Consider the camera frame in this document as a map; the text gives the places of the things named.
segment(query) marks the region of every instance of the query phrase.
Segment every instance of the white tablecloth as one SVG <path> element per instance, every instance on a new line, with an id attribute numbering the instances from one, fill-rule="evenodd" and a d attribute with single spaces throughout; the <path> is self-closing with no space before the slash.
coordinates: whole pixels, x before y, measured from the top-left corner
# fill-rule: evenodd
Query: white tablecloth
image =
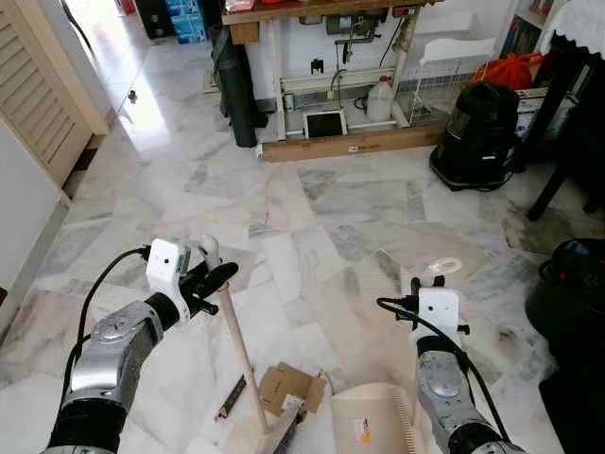
<path id="1" fill-rule="evenodd" d="M 544 31 L 543 54 L 550 50 L 553 32 L 605 59 L 605 0 L 571 0 L 563 5 Z"/>

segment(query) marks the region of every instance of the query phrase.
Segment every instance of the louvered door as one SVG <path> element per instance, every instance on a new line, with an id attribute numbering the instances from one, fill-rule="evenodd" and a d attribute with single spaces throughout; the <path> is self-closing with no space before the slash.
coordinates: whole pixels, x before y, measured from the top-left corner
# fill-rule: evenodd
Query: louvered door
<path id="1" fill-rule="evenodd" d="M 61 186 L 92 131 L 14 0 L 0 0 L 0 110 Z"/>

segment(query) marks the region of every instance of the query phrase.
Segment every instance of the bottle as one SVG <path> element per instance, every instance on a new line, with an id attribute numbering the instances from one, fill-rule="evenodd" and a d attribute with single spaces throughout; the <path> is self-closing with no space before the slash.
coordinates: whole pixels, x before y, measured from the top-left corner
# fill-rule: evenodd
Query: bottle
<path id="1" fill-rule="evenodd" d="M 395 98 L 393 89 L 387 82 L 387 76 L 381 76 L 380 82 L 368 93 L 368 112 L 371 121 L 385 121 L 390 118 L 390 105 Z"/>

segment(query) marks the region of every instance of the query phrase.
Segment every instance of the wooden board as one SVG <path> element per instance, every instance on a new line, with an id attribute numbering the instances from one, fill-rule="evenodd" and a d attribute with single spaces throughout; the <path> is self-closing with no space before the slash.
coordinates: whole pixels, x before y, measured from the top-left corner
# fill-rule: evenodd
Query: wooden board
<path id="1" fill-rule="evenodd" d="M 323 16 L 361 9 L 379 9 L 388 7 L 407 7 L 434 4 L 443 0 L 285 0 L 282 3 L 262 3 L 258 0 L 250 11 L 228 13 L 223 11 L 223 24 L 245 24 L 247 22 L 269 21 L 299 16 Z"/>
<path id="2" fill-rule="evenodd" d="M 390 149 L 425 147 L 441 141 L 444 125 L 403 128 L 392 131 L 289 140 L 263 144 L 263 160 L 270 163 L 300 161 Z"/>
<path id="3" fill-rule="evenodd" d="M 260 41 L 258 22 L 233 24 L 230 26 L 233 44 L 251 44 Z"/>

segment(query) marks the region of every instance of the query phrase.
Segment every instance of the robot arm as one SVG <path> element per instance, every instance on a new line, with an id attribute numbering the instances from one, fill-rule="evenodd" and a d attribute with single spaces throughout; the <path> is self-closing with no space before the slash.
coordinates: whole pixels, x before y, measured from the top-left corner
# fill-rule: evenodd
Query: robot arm
<path id="1" fill-rule="evenodd" d="M 438 278 L 437 283 L 443 285 L 443 278 Z M 377 303 L 394 312 L 397 320 L 414 322 L 410 337 L 418 347 L 418 399 L 431 419 L 441 451 L 524 454 L 523 449 L 505 441 L 504 431 L 494 430 L 475 407 L 465 374 L 466 356 L 460 349 L 458 332 L 468 331 L 468 326 L 458 326 L 458 295 L 449 288 L 421 288 L 418 279 L 412 280 L 412 293 L 401 300 L 381 298 Z"/>
<path id="2" fill-rule="evenodd" d="M 147 279 L 156 293 L 144 302 L 130 303 L 95 326 L 74 366 L 69 391 L 61 401 L 43 454 L 117 452 L 144 361 L 174 324 L 187 323 L 200 311 L 215 315 L 217 307 L 203 298 L 237 272 L 234 263 L 208 271 L 206 263 L 218 261 L 208 258 L 181 277 L 188 251 L 166 241 L 153 242 Z"/>

